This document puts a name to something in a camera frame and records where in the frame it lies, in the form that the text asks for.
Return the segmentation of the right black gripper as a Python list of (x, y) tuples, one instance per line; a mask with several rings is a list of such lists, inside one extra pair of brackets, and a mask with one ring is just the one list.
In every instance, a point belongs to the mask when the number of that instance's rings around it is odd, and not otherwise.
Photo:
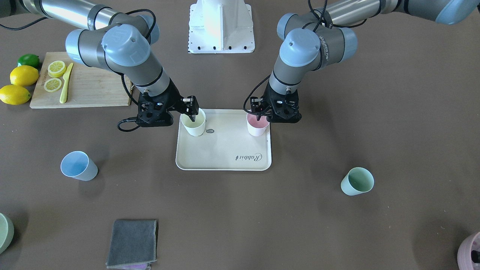
[(173, 124), (173, 116), (170, 111), (188, 115), (191, 123), (196, 122), (199, 113), (197, 98), (195, 96), (182, 97), (172, 80), (166, 90), (155, 97), (140, 94), (136, 123), (139, 126), (170, 126)]

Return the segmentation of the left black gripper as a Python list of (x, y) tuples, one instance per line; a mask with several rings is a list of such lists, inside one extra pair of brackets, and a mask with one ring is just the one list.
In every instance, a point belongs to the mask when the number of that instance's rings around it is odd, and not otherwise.
[(250, 108), (256, 113), (256, 120), (271, 123), (297, 123), (302, 119), (299, 112), (298, 91), (279, 94), (270, 84), (262, 97), (251, 97)]

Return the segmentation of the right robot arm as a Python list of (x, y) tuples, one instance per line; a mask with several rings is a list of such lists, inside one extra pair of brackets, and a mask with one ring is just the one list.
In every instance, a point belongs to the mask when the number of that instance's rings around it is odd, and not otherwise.
[(76, 26), (66, 51), (76, 63), (127, 76), (139, 90), (138, 114), (128, 118), (143, 128), (170, 126), (171, 111), (194, 121), (196, 97), (182, 97), (151, 51), (159, 29), (154, 15), (132, 16), (87, 0), (2, 0), (1, 17), (32, 13)]

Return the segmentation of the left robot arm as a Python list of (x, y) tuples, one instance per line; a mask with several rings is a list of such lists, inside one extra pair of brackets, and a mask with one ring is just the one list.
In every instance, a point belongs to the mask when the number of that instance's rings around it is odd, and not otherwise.
[(287, 13), (277, 24), (282, 39), (274, 68), (261, 97), (251, 94), (246, 112), (270, 123), (297, 123), (298, 88), (305, 74), (351, 58), (358, 48), (353, 28), (379, 14), (401, 12), (453, 25), (479, 9), (478, 0), (340, 0), (324, 3), (304, 15)]

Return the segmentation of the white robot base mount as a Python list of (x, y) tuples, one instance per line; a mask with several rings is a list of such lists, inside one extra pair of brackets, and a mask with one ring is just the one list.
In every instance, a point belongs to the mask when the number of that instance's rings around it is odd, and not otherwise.
[(198, 0), (190, 5), (187, 49), (192, 54), (254, 52), (251, 5), (243, 0)]

